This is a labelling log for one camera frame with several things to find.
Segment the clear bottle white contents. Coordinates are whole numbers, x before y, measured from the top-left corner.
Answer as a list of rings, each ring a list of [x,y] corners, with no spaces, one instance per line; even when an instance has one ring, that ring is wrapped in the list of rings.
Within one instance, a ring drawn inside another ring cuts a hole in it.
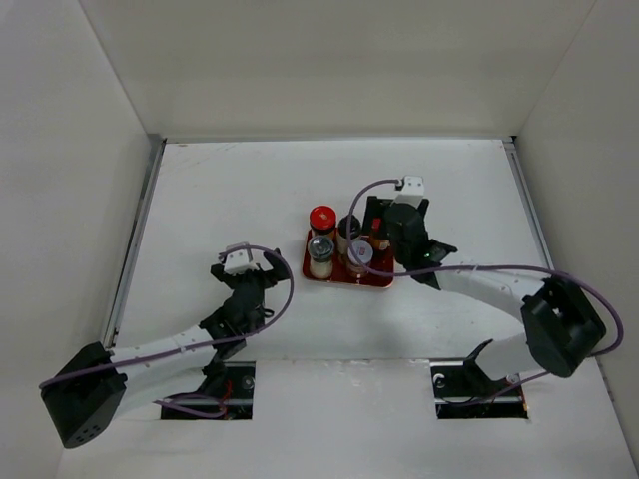
[[[326,236],[314,236],[307,244],[310,273],[316,279],[328,279],[332,274],[333,241]]]

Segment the dark soy sauce bottle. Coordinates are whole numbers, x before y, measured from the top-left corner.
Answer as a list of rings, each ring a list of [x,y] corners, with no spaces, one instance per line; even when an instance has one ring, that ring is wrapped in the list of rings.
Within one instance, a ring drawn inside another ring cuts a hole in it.
[[[344,216],[337,224],[336,247],[340,255],[347,253],[347,240],[356,241],[361,235],[361,222],[355,216]]]

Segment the dark sauce jar red lid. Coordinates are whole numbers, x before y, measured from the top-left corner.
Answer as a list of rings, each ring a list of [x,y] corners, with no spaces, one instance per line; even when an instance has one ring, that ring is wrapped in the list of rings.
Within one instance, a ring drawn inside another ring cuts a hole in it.
[[[327,205],[319,205],[310,211],[309,224],[313,237],[334,240],[337,217],[335,210]]]

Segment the small jar white lid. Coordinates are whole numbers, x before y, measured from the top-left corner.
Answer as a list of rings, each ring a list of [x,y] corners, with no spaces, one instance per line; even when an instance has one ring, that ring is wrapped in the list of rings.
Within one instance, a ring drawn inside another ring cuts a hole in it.
[[[370,266],[373,259],[373,248],[362,239],[354,240],[351,243],[352,248],[346,252],[346,271],[347,274],[354,279],[362,279],[367,275],[365,266]]]

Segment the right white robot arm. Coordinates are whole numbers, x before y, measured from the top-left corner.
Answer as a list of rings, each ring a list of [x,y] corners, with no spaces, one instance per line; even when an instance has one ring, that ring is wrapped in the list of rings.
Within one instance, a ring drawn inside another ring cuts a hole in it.
[[[483,270],[469,262],[447,269],[445,260],[457,249],[428,235],[427,207],[426,200],[414,206],[370,196],[362,229],[388,240],[395,261],[411,279],[477,300],[522,327],[508,338],[483,341],[465,358],[465,387],[482,395],[509,374],[533,370],[571,376],[606,334],[581,288],[558,273],[536,278],[511,270]]]

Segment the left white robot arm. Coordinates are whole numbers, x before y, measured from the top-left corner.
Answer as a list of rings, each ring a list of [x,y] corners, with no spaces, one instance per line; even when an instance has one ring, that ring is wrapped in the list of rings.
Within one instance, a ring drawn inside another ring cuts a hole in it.
[[[267,290],[295,283],[279,249],[249,243],[228,247],[211,275],[231,292],[209,316],[164,339],[124,348],[83,346],[39,388],[66,449],[96,439],[120,414],[186,391],[214,397],[224,386],[226,360],[281,317],[266,306]]]

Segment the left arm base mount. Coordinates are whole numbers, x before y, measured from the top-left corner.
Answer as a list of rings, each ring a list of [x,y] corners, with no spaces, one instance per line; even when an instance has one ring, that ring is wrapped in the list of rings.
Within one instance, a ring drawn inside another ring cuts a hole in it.
[[[161,420],[251,420],[257,365],[254,361],[227,362],[211,368],[195,391],[159,402]]]

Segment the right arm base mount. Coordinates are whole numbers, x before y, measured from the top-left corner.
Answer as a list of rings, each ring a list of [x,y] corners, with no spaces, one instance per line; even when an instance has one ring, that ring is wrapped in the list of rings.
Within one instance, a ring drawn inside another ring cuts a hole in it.
[[[477,346],[464,358],[433,360],[429,364],[435,415],[440,420],[527,419],[519,381],[503,377],[490,379],[476,359],[490,340]]]

